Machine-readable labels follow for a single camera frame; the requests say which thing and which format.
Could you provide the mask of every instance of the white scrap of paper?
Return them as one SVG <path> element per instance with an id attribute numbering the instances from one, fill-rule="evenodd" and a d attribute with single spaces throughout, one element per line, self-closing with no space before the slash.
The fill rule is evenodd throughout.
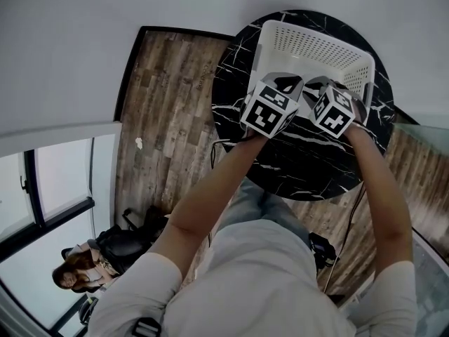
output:
<path id="1" fill-rule="evenodd" d="M 139 150 L 141 150 L 141 149 L 143 148 L 143 145 L 142 145 L 142 139 L 141 139 L 141 138 L 136 138 L 136 139 L 135 139 L 135 143 L 138 144 L 138 149 L 139 149 Z"/>

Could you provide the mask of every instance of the white plastic basket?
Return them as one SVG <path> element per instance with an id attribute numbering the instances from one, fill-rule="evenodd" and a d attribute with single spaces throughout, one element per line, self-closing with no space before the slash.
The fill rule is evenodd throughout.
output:
<path id="1" fill-rule="evenodd" d="M 263 24 L 248 92 L 270 72 L 291 72 L 300 75 L 305 82 L 327 76 L 359 94 L 367 106 L 371 103 L 375 75 L 373 57 L 306 27 L 275 20 Z M 301 110 L 300 115 L 306 117 L 309 110 Z"/>

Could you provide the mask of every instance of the wooden floor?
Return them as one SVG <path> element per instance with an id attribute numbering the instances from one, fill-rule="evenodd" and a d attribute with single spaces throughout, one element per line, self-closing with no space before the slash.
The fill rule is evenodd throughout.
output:
<path id="1" fill-rule="evenodd" d="M 116 177 L 116 220 L 124 209 L 143 215 L 154 204 L 170 212 L 210 170 L 217 138 L 210 110 L 215 68 L 227 41 L 148 32 L 136 63 L 122 115 Z M 142 149 L 136 139 L 142 139 Z M 219 157 L 224 154 L 219 149 Z M 415 228 L 449 260 L 449 158 L 395 129 L 386 155 L 407 197 Z M 296 216 L 338 249 L 358 188 L 331 200 L 289 201 Z M 201 253 L 196 264 L 201 260 Z M 374 239 L 364 197 L 331 293 L 349 293 L 372 272 Z M 329 269 L 319 275 L 323 286 Z"/>

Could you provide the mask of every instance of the black marble tabletop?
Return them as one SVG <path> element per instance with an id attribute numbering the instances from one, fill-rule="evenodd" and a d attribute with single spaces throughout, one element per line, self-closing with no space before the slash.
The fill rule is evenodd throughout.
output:
<path id="1" fill-rule="evenodd" d="M 247 93 L 262 25 L 280 20 L 307 27 L 367 51 L 375 60 L 375 87 L 366 130 L 384 154 L 393 129 L 394 102 L 384 65 L 370 44 L 354 29 L 329 15 L 304 10 L 273 13 L 245 27 L 231 41 L 218 63 L 212 90 L 212 111 L 220 138 L 238 139 L 241 103 Z M 231 143 L 224 148 L 232 149 Z M 300 201 L 330 199 L 362 180 L 349 141 L 333 138 L 308 119 L 295 117 L 286 130 L 268 141 L 248 177 L 266 191 Z"/>

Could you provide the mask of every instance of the long brown hair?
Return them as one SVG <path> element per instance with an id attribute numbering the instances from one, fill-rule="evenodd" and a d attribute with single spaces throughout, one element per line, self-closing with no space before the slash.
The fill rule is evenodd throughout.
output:
<path id="1" fill-rule="evenodd" d="M 95 268 L 91 250 L 73 253 L 65 259 L 65 262 L 61 266 L 53 271 L 53 281 L 61 289 L 80 289 L 81 287 L 86 287 L 88 286 L 89 278 L 85 274 L 79 273 L 79 271 L 86 271 L 91 268 Z M 66 272 L 70 272 L 76 277 L 76 283 L 72 287 L 63 286 L 61 283 L 64 280 L 64 273 Z"/>

